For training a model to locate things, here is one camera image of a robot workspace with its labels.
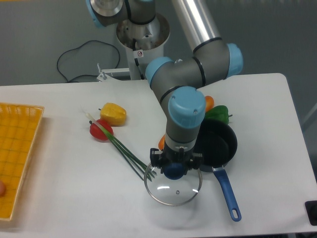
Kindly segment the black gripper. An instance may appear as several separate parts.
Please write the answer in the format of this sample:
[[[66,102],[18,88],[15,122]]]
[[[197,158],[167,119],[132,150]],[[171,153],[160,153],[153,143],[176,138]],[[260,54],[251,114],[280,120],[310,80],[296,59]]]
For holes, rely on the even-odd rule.
[[[203,154],[193,153],[193,150],[194,148],[187,150],[183,147],[173,150],[167,145],[165,145],[163,151],[151,148],[151,165],[156,168],[161,167],[164,174],[186,174],[190,169],[199,169],[203,163]]]

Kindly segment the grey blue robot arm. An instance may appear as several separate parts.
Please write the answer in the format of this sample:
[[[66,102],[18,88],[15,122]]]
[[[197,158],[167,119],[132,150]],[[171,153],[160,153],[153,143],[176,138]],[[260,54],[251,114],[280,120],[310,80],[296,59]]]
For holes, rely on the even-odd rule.
[[[175,0],[173,6],[193,56],[174,62],[153,50],[169,37],[168,23],[156,12],[153,0],[89,0],[96,25],[117,24],[117,38],[134,53],[143,51],[146,61],[134,54],[134,68],[148,81],[167,119],[162,152],[151,150],[151,164],[167,177],[178,179],[199,168],[202,156],[194,153],[205,116],[201,87],[237,75],[243,57],[235,44],[223,42],[204,0]]]

